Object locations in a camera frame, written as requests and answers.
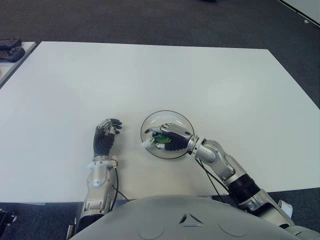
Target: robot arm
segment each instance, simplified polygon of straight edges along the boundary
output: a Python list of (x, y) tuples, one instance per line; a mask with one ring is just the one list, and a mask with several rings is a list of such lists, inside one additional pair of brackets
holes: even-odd
[(191, 155), (213, 169), (229, 189), (231, 197), (236, 199), (240, 209), (283, 228), (294, 225), (291, 218), (265, 190), (257, 186), (241, 165), (227, 154), (218, 142), (198, 139)]
[(193, 158), (209, 165), (227, 187), (231, 197), (236, 199), (240, 209), (283, 228), (294, 225), (290, 217), (266, 191), (256, 185), (218, 142), (191, 135), (174, 123), (166, 123), (149, 130), (171, 139), (168, 143), (157, 143), (157, 148), (171, 151), (187, 148)]
[(88, 193), (84, 200), (77, 232), (80, 232), (112, 210), (117, 198), (113, 185), (118, 184), (118, 162), (109, 159), (109, 152), (115, 135), (122, 123), (117, 119), (106, 119), (96, 128), (93, 139), (94, 158), (89, 164), (91, 170), (87, 178)]

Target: transparent bowl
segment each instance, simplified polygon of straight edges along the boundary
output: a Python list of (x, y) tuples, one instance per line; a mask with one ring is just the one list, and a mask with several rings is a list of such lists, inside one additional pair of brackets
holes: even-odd
[[(141, 126), (141, 141), (142, 143), (150, 140), (152, 138), (152, 132), (145, 133), (145, 131), (151, 127), (158, 127), (163, 124), (174, 123), (177, 124), (185, 129), (192, 135), (195, 134), (194, 128), (192, 127), (191, 123), (187, 118), (185, 118), (180, 113), (175, 111), (157, 111), (150, 116), (148, 116), (142, 126)], [(187, 153), (187, 149), (181, 149), (176, 151), (169, 151), (165, 149), (159, 149), (156, 147), (155, 144), (152, 144), (145, 149), (148, 150), (149, 153), (152, 155), (161, 158), (161, 159), (176, 159), (179, 158)]]

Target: white tabletop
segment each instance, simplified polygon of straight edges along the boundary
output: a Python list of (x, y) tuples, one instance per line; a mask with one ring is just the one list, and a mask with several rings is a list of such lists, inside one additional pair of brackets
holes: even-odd
[(128, 198), (215, 194), (191, 157), (141, 146), (159, 110), (187, 117), (266, 191), (320, 187), (320, 111), (265, 49), (42, 42), (0, 103), (0, 202), (83, 201), (104, 118), (123, 121), (111, 154)]
[(16, 69), (20, 62), (28, 57), (30, 51), (36, 47), (36, 43), (34, 41), (23, 42), (21, 47), (23, 47), (25, 50), (25, 55), (17, 62), (0, 62), (0, 84), (4, 82), (6, 78)]

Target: black cable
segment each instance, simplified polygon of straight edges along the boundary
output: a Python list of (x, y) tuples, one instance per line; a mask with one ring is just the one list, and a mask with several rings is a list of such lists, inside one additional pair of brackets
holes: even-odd
[[(205, 167), (204, 164), (203, 164), (203, 162), (202, 162), (201, 160), (200, 160), (200, 164), (201, 164), (202, 167)], [(222, 199), (222, 197), (221, 197), (220, 193), (218, 192), (218, 190), (217, 190), (214, 182), (211, 180), (210, 175), (209, 175), (207, 172), (205, 172), (205, 173), (206, 173), (206, 175), (208, 176), (208, 179), (210, 180), (210, 182), (211, 182), (214, 190), (216, 191), (216, 193), (218, 194), (219, 198), (221, 199), (221, 202), (223, 202), (223, 203), (225, 204), (225, 201)]]
[(129, 200), (122, 192), (120, 192), (119, 190), (118, 190), (117, 192), (118, 192), (122, 197), (124, 197), (127, 202), (130, 202), (130, 200)]
[(196, 159), (196, 162), (200, 165), (200, 167), (201, 167), (203, 170), (205, 170), (205, 172), (206, 172), (207, 174), (209, 174), (211, 177), (213, 177), (214, 180), (216, 180), (228, 193), (230, 193), (229, 189), (228, 189), (222, 182), (220, 182), (215, 176), (213, 176), (213, 175), (211, 174), (211, 172), (209, 172), (207, 169), (205, 169), (205, 167), (202, 166), (197, 159)]
[(118, 171), (117, 171), (116, 167), (114, 168), (114, 171), (115, 171), (115, 177), (116, 177), (116, 189), (115, 189), (113, 203), (110, 207), (110, 211), (112, 211), (112, 209), (114, 209), (114, 206), (115, 206), (116, 200), (117, 200), (117, 196), (118, 196), (118, 192), (119, 192), (119, 176), (118, 176)]

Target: gray carpet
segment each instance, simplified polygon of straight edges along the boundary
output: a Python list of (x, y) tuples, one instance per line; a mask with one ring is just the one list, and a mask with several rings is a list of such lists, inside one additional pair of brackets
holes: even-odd
[[(277, 0), (0, 0), (0, 39), (268, 49), (320, 106), (320, 30)], [(320, 231), (320, 189), (272, 193)], [(0, 203), (1, 240), (63, 240), (76, 203)]]

